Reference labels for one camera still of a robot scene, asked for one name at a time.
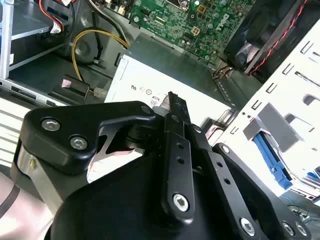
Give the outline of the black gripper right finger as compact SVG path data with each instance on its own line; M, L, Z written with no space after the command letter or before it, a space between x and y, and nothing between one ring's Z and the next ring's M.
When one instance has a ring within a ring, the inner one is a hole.
M184 99L177 99L182 118L208 181L217 190L234 237L311 237L296 216L225 144L210 147L204 132L192 124Z

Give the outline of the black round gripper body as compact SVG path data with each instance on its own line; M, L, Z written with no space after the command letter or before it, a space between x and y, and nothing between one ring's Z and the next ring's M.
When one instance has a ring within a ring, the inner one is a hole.
M53 240L244 240L234 237L218 192L193 172L195 215L179 223L161 205L159 164L137 159L70 195L51 226Z

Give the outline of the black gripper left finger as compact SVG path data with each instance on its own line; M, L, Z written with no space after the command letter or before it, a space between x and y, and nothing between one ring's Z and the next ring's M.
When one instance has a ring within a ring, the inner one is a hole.
M182 224L195 215L190 142L169 92L161 115L140 101L34 109L24 117L11 175L34 184L56 215L66 199L91 184L89 165L107 153L140 148L159 165L160 203Z

